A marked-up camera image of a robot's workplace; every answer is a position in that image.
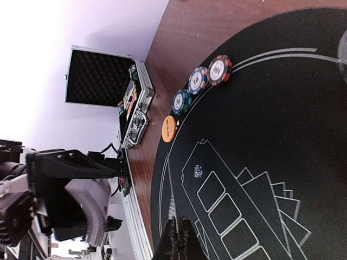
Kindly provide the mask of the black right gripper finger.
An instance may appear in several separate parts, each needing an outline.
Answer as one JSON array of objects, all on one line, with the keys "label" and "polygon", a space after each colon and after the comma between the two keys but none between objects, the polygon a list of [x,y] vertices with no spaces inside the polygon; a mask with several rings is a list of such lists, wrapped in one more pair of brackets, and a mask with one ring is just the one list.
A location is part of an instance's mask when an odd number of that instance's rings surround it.
[{"label": "black right gripper finger", "polygon": [[170,218],[153,253],[154,260],[206,259],[190,219]]}]

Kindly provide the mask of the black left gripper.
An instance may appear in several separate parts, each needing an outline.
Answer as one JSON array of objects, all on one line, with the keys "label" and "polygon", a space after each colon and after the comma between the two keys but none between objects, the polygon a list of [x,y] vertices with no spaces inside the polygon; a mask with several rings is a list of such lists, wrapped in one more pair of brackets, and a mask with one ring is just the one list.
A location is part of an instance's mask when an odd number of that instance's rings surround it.
[{"label": "black left gripper", "polygon": [[[72,179],[110,179],[119,176],[119,160],[100,152],[76,149],[29,150],[20,163],[24,146],[20,141],[1,140],[1,244],[16,246],[34,231],[49,236],[49,218],[41,190],[63,186]],[[105,232],[117,231],[121,219],[107,217]],[[87,235],[87,224],[54,229],[57,241]]]}]

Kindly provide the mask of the orange round blind button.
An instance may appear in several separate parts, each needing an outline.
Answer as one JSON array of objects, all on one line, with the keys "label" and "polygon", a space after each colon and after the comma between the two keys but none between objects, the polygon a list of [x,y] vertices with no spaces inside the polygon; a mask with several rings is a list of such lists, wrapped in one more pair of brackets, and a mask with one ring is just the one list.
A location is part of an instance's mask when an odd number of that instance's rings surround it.
[{"label": "orange round blind button", "polygon": [[162,124],[162,139],[166,143],[173,141],[177,130],[176,119],[172,115],[168,115]]}]

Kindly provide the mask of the green poker chip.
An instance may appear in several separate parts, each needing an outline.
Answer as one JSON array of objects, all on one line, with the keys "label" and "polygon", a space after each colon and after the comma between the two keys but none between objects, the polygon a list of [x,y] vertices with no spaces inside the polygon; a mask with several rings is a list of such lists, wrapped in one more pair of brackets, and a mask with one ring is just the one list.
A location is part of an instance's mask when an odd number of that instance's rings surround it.
[{"label": "green poker chip", "polygon": [[188,89],[179,90],[173,97],[172,101],[172,111],[181,115],[186,113],[192,104],[192,95]]}]

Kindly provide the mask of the blue white chip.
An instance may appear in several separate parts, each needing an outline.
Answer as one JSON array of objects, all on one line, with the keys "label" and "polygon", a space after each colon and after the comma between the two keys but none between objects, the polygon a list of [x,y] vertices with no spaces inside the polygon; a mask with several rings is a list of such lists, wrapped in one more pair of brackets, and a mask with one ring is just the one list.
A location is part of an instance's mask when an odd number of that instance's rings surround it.
[{"label": "blue white chip", "polygon": [[188,89],[190,94],[197,95],[205,89],[208,83],[208,69],[206,67],[197,67],[190,75]]}]

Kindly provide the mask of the red chip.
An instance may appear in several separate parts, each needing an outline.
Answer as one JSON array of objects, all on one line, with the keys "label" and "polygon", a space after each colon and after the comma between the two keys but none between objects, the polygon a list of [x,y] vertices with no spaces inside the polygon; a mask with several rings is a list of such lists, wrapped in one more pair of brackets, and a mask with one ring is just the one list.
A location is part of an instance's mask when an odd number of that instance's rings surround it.
[{"label": "red chip", "polygon": [[227,82],[231,75],[232,62],[228,55],[215,57],[208,67],[208,82],[212,86],[218,86]]}]

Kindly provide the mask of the clear round dealer button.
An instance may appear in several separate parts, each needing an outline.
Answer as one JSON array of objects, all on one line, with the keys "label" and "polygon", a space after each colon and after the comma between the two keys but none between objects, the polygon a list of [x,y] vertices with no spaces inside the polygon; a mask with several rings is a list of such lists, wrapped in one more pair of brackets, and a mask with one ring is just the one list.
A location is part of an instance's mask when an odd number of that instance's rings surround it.
[{"label": "clear round dealer button", "polygon": [[347,75],[346,75],[346,61],[347,61],[347,47],[346,47],[346,39],[347,39],[347,30],[344,32],[344,34],[341,36],[338,49],[337,49],[337,64],[339,71],[342,75],[342,78],[344,81],[347,81]]}]

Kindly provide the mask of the blue playing card deck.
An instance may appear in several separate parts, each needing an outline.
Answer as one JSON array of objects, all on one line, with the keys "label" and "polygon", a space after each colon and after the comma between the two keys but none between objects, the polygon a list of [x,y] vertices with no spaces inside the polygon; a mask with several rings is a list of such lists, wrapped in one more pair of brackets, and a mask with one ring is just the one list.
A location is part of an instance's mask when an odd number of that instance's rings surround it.
[{"label": "blue playing card deck", "polygon": [[65,190],[80,204],[87,220],[87,243],[100,246],[107,226],[111,187],[107,179],[72,179]]}]

